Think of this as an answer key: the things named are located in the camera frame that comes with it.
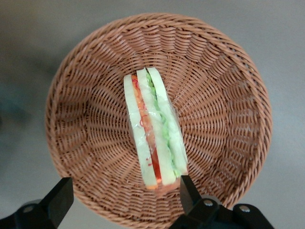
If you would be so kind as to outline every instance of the tomato slice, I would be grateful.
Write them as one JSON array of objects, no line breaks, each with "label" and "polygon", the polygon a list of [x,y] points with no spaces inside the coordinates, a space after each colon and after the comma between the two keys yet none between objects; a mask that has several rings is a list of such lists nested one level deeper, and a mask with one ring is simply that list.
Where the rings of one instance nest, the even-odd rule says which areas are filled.
[{"label": "tomato slice", "polygon": [[152,163],[149,163],[148,166],[153,166],[154,174],[156,176],[157,182],[161,183],[161,172],[160,172],[160,165],[159,165],[159,159],[156,149],[156,143],[153,133],[153,126],[151,123],[151,119],[148,115],[148,111],[146,109],[140,88],[139,88],[139,82],[138,77],[136,75],[132,75],[132,85],[133,85],[133,91],[134,95],[137,101],[138,109],[141,116],[140,125],[143,126],[145,135],[146,135],[146,141],[149,146],[149,150],[151,153]]}]

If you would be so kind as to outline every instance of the woven basket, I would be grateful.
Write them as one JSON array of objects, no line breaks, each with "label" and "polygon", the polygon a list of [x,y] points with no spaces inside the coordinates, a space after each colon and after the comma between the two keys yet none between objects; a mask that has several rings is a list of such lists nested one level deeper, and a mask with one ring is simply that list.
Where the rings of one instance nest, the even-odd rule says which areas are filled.
[{"label": "woven basket", "polygon": [[256,179],[270,145],[271,108],[245,51],[219,30],[164,13],[109,23],[63,60],[46,107],[51,157],[88,208],[131,228],[167,228],[179,190],[156,199],[142,182],[123,77],[161,73],[179,116],[189,174],[201,194],[231,207]]}]

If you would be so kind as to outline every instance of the sandwich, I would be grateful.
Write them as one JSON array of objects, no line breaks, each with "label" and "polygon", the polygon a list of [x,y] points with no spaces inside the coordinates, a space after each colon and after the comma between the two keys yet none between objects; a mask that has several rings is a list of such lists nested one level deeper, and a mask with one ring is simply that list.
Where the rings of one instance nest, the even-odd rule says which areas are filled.
[{"label": "sandwich", "polygon": [[156,68],[124,77],[124,94],[142,179],[147,189],[187,175],[187,156],[174,108]]}]

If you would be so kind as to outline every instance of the plastic wrap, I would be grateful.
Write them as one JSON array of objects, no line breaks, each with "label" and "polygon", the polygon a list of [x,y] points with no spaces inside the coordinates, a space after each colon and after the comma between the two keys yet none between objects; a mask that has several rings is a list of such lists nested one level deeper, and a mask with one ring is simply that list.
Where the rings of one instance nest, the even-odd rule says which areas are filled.
[{"label": "plastic wrap", "polygon": [[154,85],[155,69],[149,69],[147,78],[144,71],[137,71],[138,77],[126,76],[130,79],[124,82],[125,98],[144,183],[162,195],[180,185],[180,176],[187,174],[187,157],[178,116],[161,77],[155,77]]}]

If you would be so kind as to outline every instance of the screw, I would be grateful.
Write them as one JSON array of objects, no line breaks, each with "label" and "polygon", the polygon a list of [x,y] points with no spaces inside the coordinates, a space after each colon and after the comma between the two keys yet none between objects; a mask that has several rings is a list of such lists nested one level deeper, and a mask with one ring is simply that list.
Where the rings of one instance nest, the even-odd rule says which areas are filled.
[{"label": "screw", "polygon": [[26,207],[24,207],[24,209],[23,209],[23,213],[28,213],[28,212],[32,211],[33,209],[34,209],[34,206],[33,206],[33,205],[26,206]]},{"label": "screw", "polygon": [[241,205],[241,206],[239,207],[239,209],[240,209],[241,211],[243,211],[243,212],[250,212],[250,209],[249,209],[247,206],[245,206],[245,205]]},{"label": "screw", "polygon": [[209,199],[205,199],[204,201],[204,204],[206,205],[206,206],[213,206],[213,202],[212,201],[210,201]]}]

